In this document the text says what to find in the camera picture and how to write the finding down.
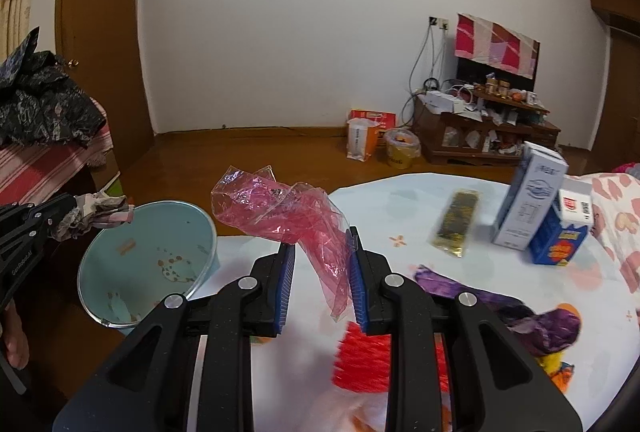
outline white tablecloth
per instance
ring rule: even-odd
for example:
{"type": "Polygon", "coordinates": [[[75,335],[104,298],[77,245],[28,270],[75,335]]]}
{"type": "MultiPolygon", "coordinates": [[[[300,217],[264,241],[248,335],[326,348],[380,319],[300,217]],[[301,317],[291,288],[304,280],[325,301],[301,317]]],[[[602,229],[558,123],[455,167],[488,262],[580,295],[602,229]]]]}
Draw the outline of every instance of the white tablecloth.
{"type": "MultiPolygon", "coordinates": [[[[574,306],[582,319],[578,341],[564,361],[575,364],[566,394],[587,430],[622,386],[640,352],[634,302],[609,256],[591,236],[566,268],[532,265],[527,252],[489,242],[507,186],[478,179],[432,173],[405,174],[339,189],[332,201],[360,233],[367,250],[386,256],[392,270],[412,277],[426,265],[463,284],[523,300],[537,313],[561,303],[574,306]],[[430,245],[434,226],[453,191],[482,193],[468,249],[461,259],[430,245]]],[[[254,237],[220,237],[221,267],[196,294],[212,295],[249,273],[254,260],[278,244],[254,237]]],[[[295,430],[313,402],[330,387],[334,354],[348,308],[334,323],[306,256],[296,247],[296,268],[283,334],[254,346],[254,415],[258,432],[295,430]]]]}

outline wooden door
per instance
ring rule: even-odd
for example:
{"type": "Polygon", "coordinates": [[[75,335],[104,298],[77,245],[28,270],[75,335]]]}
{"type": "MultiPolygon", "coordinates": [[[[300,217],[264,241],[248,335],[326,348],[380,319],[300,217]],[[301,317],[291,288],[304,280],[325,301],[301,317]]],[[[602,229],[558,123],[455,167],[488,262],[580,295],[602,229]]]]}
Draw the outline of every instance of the wooden door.
{"type": "Polygon", "coordinates": [[[153,144],[140,65],[136,0],[58,0],[58,53],[107,111],[120,170],[153,144]]]}
{"type": "Polygon", "coordinates": [[[603,171],[640,161],[640,38],[611,30],[609,83],[592,160],[603,171]]]}

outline light blue trash can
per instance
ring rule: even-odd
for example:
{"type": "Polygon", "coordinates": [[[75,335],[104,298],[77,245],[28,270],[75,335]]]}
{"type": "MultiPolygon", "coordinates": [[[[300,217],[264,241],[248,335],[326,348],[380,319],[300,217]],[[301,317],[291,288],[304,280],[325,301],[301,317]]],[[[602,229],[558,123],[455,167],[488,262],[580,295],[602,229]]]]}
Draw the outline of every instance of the light blue trash can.
{"type": "Polygon", "coordinates": [[[78,270],[78,295],[100,324],[128,334],[170,293],[190,298],[220,264],[216,228],[201,208],[158,201],[131,224],[100,231],[78,270]]]}

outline silver screw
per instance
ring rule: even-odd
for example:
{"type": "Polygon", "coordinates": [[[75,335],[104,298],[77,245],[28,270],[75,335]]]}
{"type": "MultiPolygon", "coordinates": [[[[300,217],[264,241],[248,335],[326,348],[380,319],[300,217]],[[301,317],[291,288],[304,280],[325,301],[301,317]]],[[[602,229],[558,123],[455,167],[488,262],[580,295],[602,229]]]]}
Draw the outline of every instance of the silver screw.
{"type": "Polygon", "coordinates": [[[404,284],[404,279],[402,278],[402,275],[391,273],[385,277],[385,284],[392,287],[399,287],[404,284]]]}
{"type": "Polygon", "coordinates": [[[458,300],[460,300],[460,303],[463,306],[468,307],[475,306],[476,302],[478,302],[478,298],[476,298],[476,295],[469,292],[460,293],[460,295],[458,295],[458,300]]]}
{"type": "Polygon", "coordinates": [[[169,295],[164,299],[164,306],[169,309],[176,309],[182,305],[182,297],[180,295],[169,295]]]}
{"type": "Polygon", "coordinates": [[[253,277],[243,277],[238,281],[238,287],[240,289],[253,289],[258,285],[258,280],[253,277]]]}

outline blue and white carton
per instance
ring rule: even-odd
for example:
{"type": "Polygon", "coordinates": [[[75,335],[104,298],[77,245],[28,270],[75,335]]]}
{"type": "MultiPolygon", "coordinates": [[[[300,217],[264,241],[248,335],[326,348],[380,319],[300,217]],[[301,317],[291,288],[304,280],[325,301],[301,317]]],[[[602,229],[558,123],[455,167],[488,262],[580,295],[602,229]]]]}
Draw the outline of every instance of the blue and white carton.
{"type": "Polygon", "coordinates": [[[526,141],[522,159],[494,223],[494,243],[524,250],[562,186],[568,165],[555,151],[526,141]]]}
{"type": "Polygon", "coordinates": [[[592,226],[591,183],[564,178],[556,199],[529,244],[533,263],[566,266],[592,226]]]}

